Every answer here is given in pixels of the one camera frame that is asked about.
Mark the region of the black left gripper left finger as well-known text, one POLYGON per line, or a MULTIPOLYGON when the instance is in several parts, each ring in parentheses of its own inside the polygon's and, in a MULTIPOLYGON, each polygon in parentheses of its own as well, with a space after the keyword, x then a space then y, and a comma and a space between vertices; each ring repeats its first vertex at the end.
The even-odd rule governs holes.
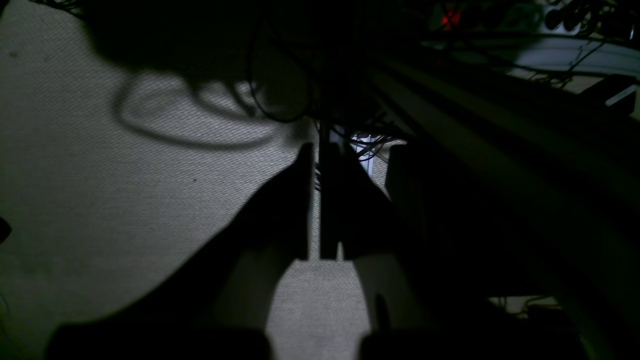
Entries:
POLYGON ((265 330, 281 277, 308 255, 313 167, 306 142, 158 287, 155 323, 265 330))

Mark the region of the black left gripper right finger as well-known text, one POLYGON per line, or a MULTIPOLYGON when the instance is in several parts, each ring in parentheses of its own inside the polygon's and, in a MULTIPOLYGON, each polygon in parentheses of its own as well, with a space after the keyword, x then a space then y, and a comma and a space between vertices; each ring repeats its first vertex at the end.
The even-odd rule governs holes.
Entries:
POLYGON ((371 180, 350 146, 320 149, 320 257, 342 248, 358 276, 371 329, 423 330, 430 326, 407 267, 416 243, 393 203, 371 180))

